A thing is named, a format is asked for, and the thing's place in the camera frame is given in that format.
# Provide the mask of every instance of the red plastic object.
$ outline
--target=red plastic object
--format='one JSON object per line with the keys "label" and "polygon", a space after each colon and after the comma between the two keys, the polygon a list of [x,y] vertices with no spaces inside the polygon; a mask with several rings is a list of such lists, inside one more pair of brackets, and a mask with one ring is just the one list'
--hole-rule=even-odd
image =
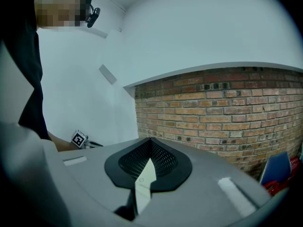
{"label": "red plastic object", "polygon": [[263,185],[271,196],[275,196],[279,191],[289,186],[291,179],[295,176],[296,172],[298,171],[298,169],[302,164],[299,157],[291,158],[290,163],[291,163],[292,172],[291,172],[291,176],[287,180],[281,183],[278,183],[277,181],[270,181]]}

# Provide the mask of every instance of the person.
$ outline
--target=person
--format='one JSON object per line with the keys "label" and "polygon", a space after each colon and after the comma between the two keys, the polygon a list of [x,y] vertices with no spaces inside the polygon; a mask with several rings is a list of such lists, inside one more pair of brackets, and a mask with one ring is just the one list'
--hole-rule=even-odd
{"label": "person", "polygon": [[12,59],[34,88],[19,119],[19,125],[32,129],[41,139],[52,140],[58,151],[78,149],[71,142],[64,141],[47,131],[42,110],[43,72],[37,30],[80,26],[90,13],[92,0],[14,1],[16,3],[9,7],[17,14],[9,17],[7,26],[2,26],[2,31],[5,32],[1,36]]}

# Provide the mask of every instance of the forearm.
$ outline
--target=forearm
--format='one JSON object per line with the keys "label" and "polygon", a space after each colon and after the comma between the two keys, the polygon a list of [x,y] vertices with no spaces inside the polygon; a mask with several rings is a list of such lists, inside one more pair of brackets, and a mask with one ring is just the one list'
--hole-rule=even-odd
{"label": "forearm", "polygon": [[76,150],[79,149],[76,145],[71,142],[62,140],[48,131],[48,136],[51,138],[52,142],[55,144],[58,151]]}

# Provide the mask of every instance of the black headset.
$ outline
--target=black headset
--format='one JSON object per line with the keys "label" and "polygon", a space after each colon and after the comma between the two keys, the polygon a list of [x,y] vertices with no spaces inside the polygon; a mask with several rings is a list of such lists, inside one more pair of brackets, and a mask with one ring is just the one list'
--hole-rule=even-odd
{"label": "black headset", "polygon": [[97,18],[99,17],[100,14],[100,8],[95,8],[90,5],[91,10],[93,11],[93,13],[89,13],[89,15],[87,16],[87,18],[85,19],[85,22],[87,23],[87,27],[91,28],[93,26],[93,24],[96,22]]}

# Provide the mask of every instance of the blue chair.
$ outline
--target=blue chair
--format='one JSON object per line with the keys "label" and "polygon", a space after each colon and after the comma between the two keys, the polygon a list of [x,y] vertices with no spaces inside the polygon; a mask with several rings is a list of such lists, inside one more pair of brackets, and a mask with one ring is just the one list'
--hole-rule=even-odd
{"label": "blue chair", "polygon": [[291,164],[286,151],[271,156],[265,165],[261,175],[260,184],[264,185],[270,181],[279,183],[287,180],[291,175]]}

